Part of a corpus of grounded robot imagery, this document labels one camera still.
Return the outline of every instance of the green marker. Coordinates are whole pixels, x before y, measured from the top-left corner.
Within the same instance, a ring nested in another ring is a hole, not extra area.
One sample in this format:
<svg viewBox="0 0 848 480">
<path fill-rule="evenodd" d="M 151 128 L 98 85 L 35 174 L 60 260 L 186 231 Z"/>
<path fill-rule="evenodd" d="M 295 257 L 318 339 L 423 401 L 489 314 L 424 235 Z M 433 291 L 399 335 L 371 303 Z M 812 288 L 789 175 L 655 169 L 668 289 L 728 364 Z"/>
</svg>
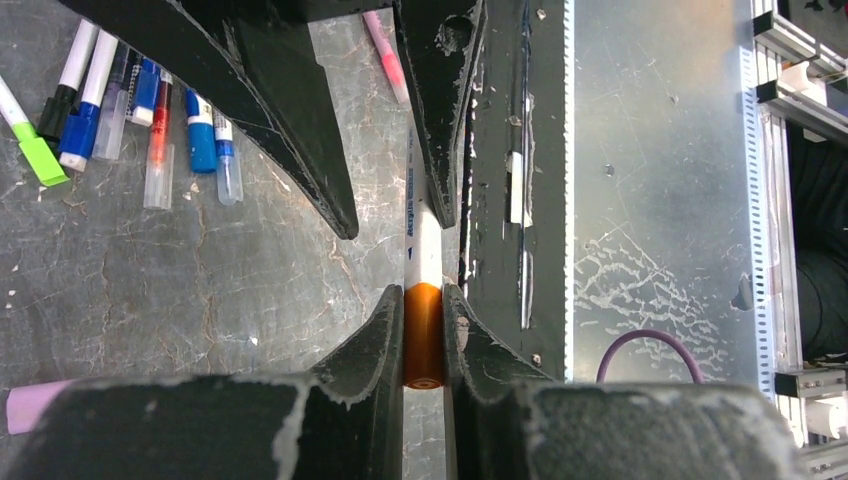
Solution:
<svg viewBox="0 0 848 480">
<path fill-rule="evenodd" d="M 15 96 L 12 95 L 9 86 L 0 77 L 0 113 L 6 119 L 6 123 L 12 127 L 15 137 L 20 142 L 21 151 L 24 152 L 38 181 L 45 187 L 52 187 L 67 182 L 68 176 L 56 161 L 56 156 L 50 151 L 47 142 L 35 133 L 35 127 L 29 123 L 26 114 L 21 109 Z"/>
</svg>

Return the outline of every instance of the pink cylinder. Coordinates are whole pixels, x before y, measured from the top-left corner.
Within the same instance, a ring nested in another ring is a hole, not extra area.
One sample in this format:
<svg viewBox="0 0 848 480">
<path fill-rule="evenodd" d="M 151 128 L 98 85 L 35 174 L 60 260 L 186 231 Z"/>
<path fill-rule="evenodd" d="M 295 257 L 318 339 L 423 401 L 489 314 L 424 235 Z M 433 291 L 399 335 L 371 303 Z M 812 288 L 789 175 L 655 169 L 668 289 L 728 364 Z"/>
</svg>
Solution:
<svg viewBox="0 0 848 480">
<path fill-rule="evenodd" d="M 13 388 L 6 400 L 6 425 L 9 433 L 17 435 L 30 432 L 50 402 L 72 382 L 73 380 L 63 380 Z"/>
</svg>

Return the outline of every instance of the green marker cap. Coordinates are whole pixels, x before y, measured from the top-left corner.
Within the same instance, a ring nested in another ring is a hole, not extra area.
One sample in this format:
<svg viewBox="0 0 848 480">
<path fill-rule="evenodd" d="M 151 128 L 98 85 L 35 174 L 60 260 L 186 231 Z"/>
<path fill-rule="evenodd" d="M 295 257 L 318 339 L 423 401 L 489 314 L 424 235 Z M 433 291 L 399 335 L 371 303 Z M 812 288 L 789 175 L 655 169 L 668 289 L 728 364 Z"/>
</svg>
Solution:
<svg viewBox="0 0 848 480">
<path fill-rule="evenodd" d="M 70 180 L 62 170 L 62 166 L 56 161 L 56 156 L 47 146 L 47 142 L 35 133 L 31 123 L 12 125 L 12 131 L 20 142 L 24 157 L 42 185 L 52 187 Z"/>
</svg>

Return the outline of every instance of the scratched table surface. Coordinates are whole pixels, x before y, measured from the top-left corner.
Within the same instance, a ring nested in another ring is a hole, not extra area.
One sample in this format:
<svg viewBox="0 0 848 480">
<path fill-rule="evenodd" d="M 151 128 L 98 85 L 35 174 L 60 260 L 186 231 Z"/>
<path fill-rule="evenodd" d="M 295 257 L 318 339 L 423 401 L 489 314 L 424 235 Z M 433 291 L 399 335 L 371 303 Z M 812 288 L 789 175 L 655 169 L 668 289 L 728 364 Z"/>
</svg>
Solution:
<svg viewBox="0 0 848 480">
<path fill-rule="evenodd" d="M 0 72 L 32 121 L 77 24 L 51 0 L 0 2 Z M 245 201 L 220 205 L 214 176 L 189 172 L 181 89 L 169 212 L 141 208 L 144 129 L 127 126 L 120 160 L 90 162 L 72 183 L 41 191 L 0 127 L 0 410 L 10 388 L 61 379 L 304 370 L 402 282 L 406 113 L 358 17 L 310 28 L 353 182 L 353 241 L 338 240 L 238 134 Z M 457 244 L 446 232 L 454 278 Z M 406 478 L 443 477 L 440 399 L 407 392 Z M 25 438 L 5 434 L 5 414 L 0 423 L 2 475 Z"/>
<path fill-rule="evenodd" d="M 757 385 L 744 281 L 756 243 L 741 101 L 750 3 L 577 4 L 574 376 L 594 379 L 616 337 L 656 328 L 709 381 Z M 689 374 L 653 340 L 625 346 L 609 370 L 669 378 Z"/>
</svg>

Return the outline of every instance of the pink marker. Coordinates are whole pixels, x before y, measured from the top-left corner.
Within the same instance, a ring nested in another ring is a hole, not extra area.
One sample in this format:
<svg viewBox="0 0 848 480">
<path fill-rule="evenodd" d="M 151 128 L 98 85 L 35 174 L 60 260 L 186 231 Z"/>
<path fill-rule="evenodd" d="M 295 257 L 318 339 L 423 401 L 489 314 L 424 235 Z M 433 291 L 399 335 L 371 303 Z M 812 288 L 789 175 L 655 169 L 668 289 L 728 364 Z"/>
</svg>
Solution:
<svg viewBox="0 0 848 480">
<path fill-rule="evenodd" d="M 383 69 L 386 71 L 386 76 L 389 77 L 389 83 L 392 85 L 392 91 L 395 92 L 398 103 L 408 103 L 409 91 L 406 89 L 406 81 L 403 78 L 403 68 L 401 68 L 400 61 L 392 50 L 392 44 L 383 34 L 383 24 L 380 23 L 377 12 L 366 12 L 362 14 L 362 17 L 365 19 L 365 24 L 368 25 L 368 31 L 371 32 L 371 39 L 374 40 L 374 46 L 377 47 L 377 52 L 380 54 Z"/>
<path fill-rule="evenodd" d="M 17 435 L 32 431 L 50 402 L 71 383 L 73 380 L 13 388 L 6 400 L 6 425 L 9 433 Z"/>
</svg>

